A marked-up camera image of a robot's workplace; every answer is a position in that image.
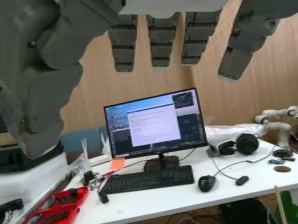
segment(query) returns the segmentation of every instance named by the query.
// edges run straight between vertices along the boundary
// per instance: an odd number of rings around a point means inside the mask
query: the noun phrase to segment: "keyboard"
[[[113,175],[101,191],[105,194],[115,194],[192,183],[191,166],[179,166],[174,169]]]

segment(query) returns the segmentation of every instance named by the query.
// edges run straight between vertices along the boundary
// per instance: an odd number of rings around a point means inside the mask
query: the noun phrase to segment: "headphones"
[[[251,134],[240,134],[235,142],[228,141],[222,143],[218,148],[212,146],[212,151],[216,150],[216,156],[232,155],[238,151],[242,155],[251,155],[259,146],[258,138]]]

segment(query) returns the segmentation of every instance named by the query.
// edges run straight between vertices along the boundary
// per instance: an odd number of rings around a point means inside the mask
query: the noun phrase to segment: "white desk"
[[[242,160],[258,160],[268,154],[271,149],[272,145],[260,141],[259,149],[254,155],[244,157],[235,153],[232,156],[218,157],[215,158],[216,165],[222,168]],[[187,153],[189,150],[173,154],[177,154],[179,158],[182,158]],[[250,181],[243,186],[235,186],[232,180],[218,174],[216,185],[212,190],[207,193],[202,193],[196,187],[198,178],[204,175],[212,175],[216,169],[211,159],[206,156],[206,148],[196,149],[192,154],[181,161],[181,165],[191,165],[192,167],[194,184],[111,194],[107,195],[107,204],[101,204],[97,191],[94,190],[89,193],[74,223],[130,223],[274,193],[274,185],[276,185],[282,191],[298,189],[298,155],[295,155],[296,162],[286,162],[284,164],[291,167],[290,173],[275,172],[272,170],[274,166],[267,164],[270,158],[272,158],[272,156],[259,163],[243,163],[224,170],[224,173],[232,177],[240,177],[243,175],[250,177]],[[146,158],[127,160],[126,165],[143,159]],[[105,173],[109,171],[109,166],[109,163],[102,164],[94,167],[93,170],[94,172]],[[119,174],[139,172],[142,171],[142,167],[143,163],[139,163],[122,170]],[[74,178],[67,188],[78,186],[78,178]]]

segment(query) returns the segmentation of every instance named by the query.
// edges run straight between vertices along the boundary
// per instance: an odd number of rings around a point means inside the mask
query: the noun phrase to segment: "sticky note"
[[[111,159],[111,165],[110,165],[110,169],[111,170],[122,169],[123,166],[125,166],[125,158],[114,158],[114,159]]]

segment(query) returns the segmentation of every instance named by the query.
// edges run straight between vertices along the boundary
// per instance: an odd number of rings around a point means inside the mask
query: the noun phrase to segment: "wall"
[[[242,80],[230,84],[216,78],[238,7],[238,0],[226,4],[202,60],[192,67],[204,118],[220,125],[251,122],[264,109],[298,105],[298,15],[280,21]]]
[[[153,68],[145,17],[138,22],[133,73],[114,71],[107,35],[95,38],[89,44],[81,60],[85,73],[70,102],[62,109],[65,132],[103,124],[105,105],[191,87],[191,73],[187,67],[181,66],[177,57],[181,55],[182,26],[177,32],[169,68]]]

